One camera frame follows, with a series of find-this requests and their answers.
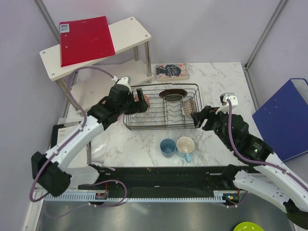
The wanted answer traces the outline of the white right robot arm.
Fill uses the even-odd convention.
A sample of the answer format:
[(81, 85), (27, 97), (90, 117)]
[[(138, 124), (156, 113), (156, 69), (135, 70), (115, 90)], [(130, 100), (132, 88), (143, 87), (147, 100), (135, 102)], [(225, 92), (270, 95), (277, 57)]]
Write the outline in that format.
[(220, 177), (223, 188), (229, 190), (236, 186), (247, 190), (278, 207), (295, 225), (308, 228), (308, 184), (262, 139), (249, 133), (249, 125), (241, 115), (206, 106), (200, 112), (191, 113), (191, 117), (196, 128), (213, 131), (239, 161), (274, 183), (255, 183), (242, 170), (228, 166), (232, 173)]

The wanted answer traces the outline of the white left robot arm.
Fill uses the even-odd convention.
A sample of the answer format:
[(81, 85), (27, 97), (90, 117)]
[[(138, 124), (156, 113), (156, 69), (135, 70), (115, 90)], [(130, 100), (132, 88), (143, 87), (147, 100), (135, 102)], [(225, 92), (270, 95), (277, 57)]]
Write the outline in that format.
[(95, 189), (104, 187), (105, 176), (93, 167), (69, 168), (69, 165), (89, 142), (116, 122), (120, 115), (146, 112), (148, 104), (142, 89), (137, 89), (137, 96), (136, 101), (127, 84), (112, 86), (109, 95), (90, 108), (82, 124), (61, 143), (44, 154), (36, 152), (32, 155), (35, 183), (54, 197), (61, 195), (69, 187), (84, 184), (90, 184)]

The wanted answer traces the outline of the small blue cup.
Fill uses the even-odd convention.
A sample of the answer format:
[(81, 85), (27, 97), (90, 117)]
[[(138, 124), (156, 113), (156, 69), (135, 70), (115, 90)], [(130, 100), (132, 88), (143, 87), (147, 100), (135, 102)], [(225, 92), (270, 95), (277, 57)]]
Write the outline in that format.
[(177, 145), (173, 139), (162, 140), (159, 147), (165, 158), (171, 158), (177, 150)]

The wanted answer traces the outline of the pink patterned ceramic mug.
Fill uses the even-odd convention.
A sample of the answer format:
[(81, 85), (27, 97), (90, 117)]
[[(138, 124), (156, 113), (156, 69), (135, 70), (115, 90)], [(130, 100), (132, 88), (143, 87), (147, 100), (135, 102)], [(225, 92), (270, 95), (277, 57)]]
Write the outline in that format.
[[(150, 109), (150, 100), (146, 95), (144, 95), (143, 97), (145, 99), (145, 102), (147, 103), (147, 110), (149, 110)], [(137, 95), (134, 96), (134, 101), (136, 101), (136, 102), (139, 101), (139, 98), (138, 98)]]

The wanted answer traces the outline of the light blue ceramic mug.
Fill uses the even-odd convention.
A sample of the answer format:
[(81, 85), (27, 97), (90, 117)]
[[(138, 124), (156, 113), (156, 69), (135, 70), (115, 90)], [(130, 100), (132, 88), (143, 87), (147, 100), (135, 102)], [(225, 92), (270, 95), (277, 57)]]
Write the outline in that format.
[(193, 140), (189, 137), (181, 137), (177, 140), (176, 145), (178, 156), (190, 163), (192, 161), (191, 153), (195, 148)]

